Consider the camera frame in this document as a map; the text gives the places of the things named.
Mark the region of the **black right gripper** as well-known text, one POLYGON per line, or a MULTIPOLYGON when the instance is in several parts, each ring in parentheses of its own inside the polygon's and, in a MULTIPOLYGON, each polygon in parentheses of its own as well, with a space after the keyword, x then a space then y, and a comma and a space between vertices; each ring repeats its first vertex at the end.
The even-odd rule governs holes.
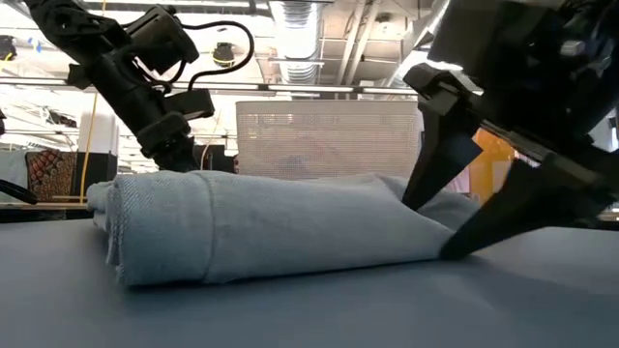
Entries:
POLYGON ((591 150, 587 136, 618 103, 616 1, 452 1, 429 57, 460 66, 483 94, 426 63, 404 76, 424 126, 404 205, 423 207, 482 152, 473 135, 484 122, 558 154, 537 167, 515 160, 441 259, 545 227, 601 224, 615 203, 615 155, 591 150))

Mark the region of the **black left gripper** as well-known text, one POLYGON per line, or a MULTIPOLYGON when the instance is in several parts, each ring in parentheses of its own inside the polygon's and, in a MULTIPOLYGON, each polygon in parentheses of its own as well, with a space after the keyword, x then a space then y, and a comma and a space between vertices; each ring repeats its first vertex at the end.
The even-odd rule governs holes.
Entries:
POLYGON ((173 94, 169 82, 148 79, 133 63, 141 54, 152 58, 161 50, 167 47, 130 44, 88 63, 71 64, 67 83, 80 90, 95 87, 160 170, 194 171, 198 163, 189 121, 213 116, 215 107, 208 90, 173 94))

